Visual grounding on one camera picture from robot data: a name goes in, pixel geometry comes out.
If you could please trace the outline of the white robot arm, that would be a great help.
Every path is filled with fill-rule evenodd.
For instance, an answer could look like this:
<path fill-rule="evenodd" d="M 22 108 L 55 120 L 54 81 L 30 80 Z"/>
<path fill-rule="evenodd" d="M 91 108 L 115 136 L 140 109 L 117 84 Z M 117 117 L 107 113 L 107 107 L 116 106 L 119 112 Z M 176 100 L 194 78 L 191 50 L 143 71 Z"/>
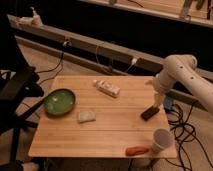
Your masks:
<path fill-rule="evenodd" d="M 154 90 L 166 94 L 180 82 L 213 114 L 213 84 L 199 76 L 196 67 L 197 59 L 193 55 L 169 55 L 164 59 L 163 69 L 153 78 Z"/>

